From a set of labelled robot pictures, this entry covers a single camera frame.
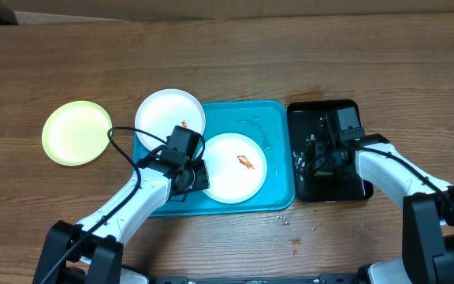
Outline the green yellow sponge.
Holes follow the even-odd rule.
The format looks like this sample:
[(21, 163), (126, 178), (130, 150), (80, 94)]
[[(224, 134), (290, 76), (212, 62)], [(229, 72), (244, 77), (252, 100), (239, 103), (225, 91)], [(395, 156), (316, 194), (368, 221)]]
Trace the green yellow sponge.
[(317, 170), (314, 173), (315, 177), (332, 177), (334, 175), (333, 171), (322, 171), (322, 170)]

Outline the light green plate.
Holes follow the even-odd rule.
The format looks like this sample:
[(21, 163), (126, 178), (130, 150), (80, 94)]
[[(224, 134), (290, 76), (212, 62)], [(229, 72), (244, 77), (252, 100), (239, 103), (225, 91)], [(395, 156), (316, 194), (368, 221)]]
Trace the light green plate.
[(84, 165), (106, 150), (111, 127), (110, 116), (97, 103), (84, 100), (66, 103), (43, 126), (43, 150), (63, 166)]

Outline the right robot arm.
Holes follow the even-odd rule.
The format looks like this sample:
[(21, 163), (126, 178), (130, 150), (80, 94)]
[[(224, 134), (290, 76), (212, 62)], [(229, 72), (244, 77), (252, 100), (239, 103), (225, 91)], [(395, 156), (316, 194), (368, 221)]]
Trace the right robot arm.
[(404, 158), (380, 134), (315, 141), (309, 171), (320, 178), (356, 175), (403, 212), (402, 253), (323, 283), (454, 283), (454, 185)]

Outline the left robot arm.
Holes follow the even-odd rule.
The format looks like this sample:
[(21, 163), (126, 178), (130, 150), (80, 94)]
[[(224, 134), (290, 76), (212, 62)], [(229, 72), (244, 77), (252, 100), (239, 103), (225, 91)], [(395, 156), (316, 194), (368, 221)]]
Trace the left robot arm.
[(35, 283), (135, 284), (151, 277), (122, 263), (125, 246), (145, 220), (166, 202), (208, 189), (202, 159), (149, 155), (134, 164), (128, 183), (96, 212), (76, 224), (56, 222), (49, 230)]

